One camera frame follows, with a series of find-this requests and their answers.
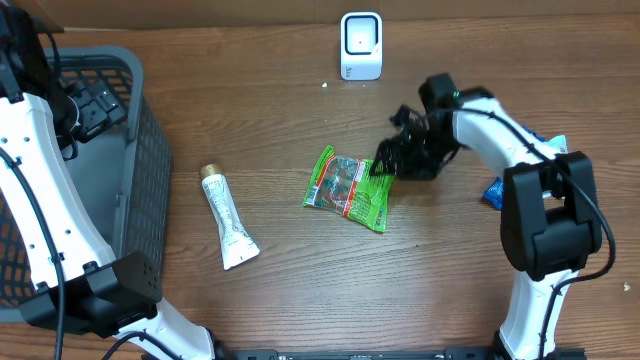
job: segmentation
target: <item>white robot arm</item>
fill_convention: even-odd
[[[90,220],[61,154],[70,145],[63,135],[82,120],[73,98],[54,80],[28,14],[0,4],[0,188],[37,291],[20,304],[23,319],[60,335],[127,337],[158,359],[224,358],[223,345],[208,329],[189,322],[162,297],[160,269],[152,269],[141,253],[116,259]],[[79,136],[91,138],[91,131],[80,130]],[[172,355],[128,336],[138,332]],[[57,359],[62,336],[56,342]]]
[[[478,109],[509,121],[549,159],[554,159],[556,150],[539,141],[513,121],[495,98],[481,97],[464,103],[462,108]],[[480,154],[485,165],[499,177],[504,170],[518,164],[538,164],[542,160],[532,154],[516,136],[500,122],[485,115],[457,111],[453,114],[453,133],[456,140]],[[540,332],[547,304],[552,291],[561,281],[578,276],[578,271],[561,270],[534,281],[524,271],[516,271],[507,319],[500,326],[499,336],[511,359],[533,360],[538,358]],[[544,355],[555,350],[554,333],[564,296],[568,286],[556,299],[547,334]]]
[[[486,89],[458,91],[449,75],[441,74],[428,78],[419,94],[426,115],[400,108],[390,120],[401,132],[380,144],[371,174],[431,180],[464,147],[503,178],[500,237],[516,273],[494,351],[502,359],[533,360],[540,358],[544,344],[546,356],[555,350],[567,285],[578,280],[587,257],[602,242],[593,207],[565,182],[569,174],[596,203],[591,163],[579,152],[556,154],[511,119]],[[564,198],[565,206],[545,210],[545,193]]]

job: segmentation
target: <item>gold tube cap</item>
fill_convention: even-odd
[[[205,165],[200,169],[200,181],[204,180],[206,177],[216,174],[224,174],[222,171],[222,166],[219,164],[209,164]]]

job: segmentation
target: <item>white device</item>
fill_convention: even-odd
[[[382,74],[382,19],[374,12],[350,12],[340,21],[340,75],[376,80]]]

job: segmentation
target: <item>tube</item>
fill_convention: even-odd
[[[218,223],[222,265],[225,270],[260,254],[260,249],[242,226],[222,167],[209,164],[200,169],[202,188]]]

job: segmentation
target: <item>plastic packet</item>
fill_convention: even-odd
[[[302,206],[334,211],[384,232],[393,176],[369,176],[372,160],[336,156],[327,146],[311,174]]]

